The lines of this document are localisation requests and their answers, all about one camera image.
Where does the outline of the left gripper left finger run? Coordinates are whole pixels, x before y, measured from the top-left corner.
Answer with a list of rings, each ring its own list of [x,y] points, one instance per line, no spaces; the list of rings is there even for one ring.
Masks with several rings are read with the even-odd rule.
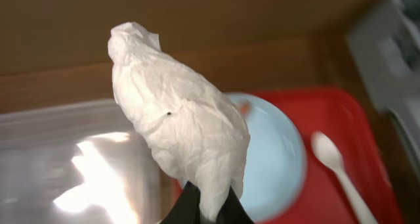
[[[200,190],[187,182],[168,215],[159,224],[200,224]]]

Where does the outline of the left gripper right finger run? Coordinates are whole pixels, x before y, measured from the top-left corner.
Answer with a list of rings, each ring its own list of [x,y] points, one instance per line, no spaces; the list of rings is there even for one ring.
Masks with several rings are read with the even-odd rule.
[[[219,211],[216,224],[255,224],[242,207],[232,187]]]

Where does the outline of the light blue plate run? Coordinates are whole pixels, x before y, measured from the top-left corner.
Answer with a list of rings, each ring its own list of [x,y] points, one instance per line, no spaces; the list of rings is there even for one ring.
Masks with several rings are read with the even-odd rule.
[[[249,101],[247,117],[238,104]],[[248,216],[267,221],[299,194],[306,155],[291,120],[246,93],[178,93],[160,129],[169,138],[164,170],[200,191],[200,217],[215,221],[233,188]]]

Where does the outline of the white napkin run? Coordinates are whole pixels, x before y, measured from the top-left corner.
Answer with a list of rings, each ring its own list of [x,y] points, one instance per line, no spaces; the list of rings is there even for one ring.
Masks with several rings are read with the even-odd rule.
[[[136,22],[112,28],[108,54],[116,103],[159,167],[197,186],[203,217],[215,221],[230,191],[243,194],[250,134],[240,109]]]

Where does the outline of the orange carrot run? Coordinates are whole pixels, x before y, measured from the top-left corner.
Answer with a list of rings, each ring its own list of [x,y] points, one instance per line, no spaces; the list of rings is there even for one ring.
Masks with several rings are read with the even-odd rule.
[[[238,110],[244,117],[247,117],[252,109],[252,104],[249,101],[243,101],[238,104]]]

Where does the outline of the white plastic spoon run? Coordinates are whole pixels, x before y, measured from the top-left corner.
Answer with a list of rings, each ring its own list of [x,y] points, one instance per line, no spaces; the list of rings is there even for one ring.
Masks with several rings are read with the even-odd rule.
[[[311,136],[311,146],[315,157],[337,177],[359,223],[378,224],[368,205],[347,175],[342,154],[335,143],[324,133],[316,131]]]

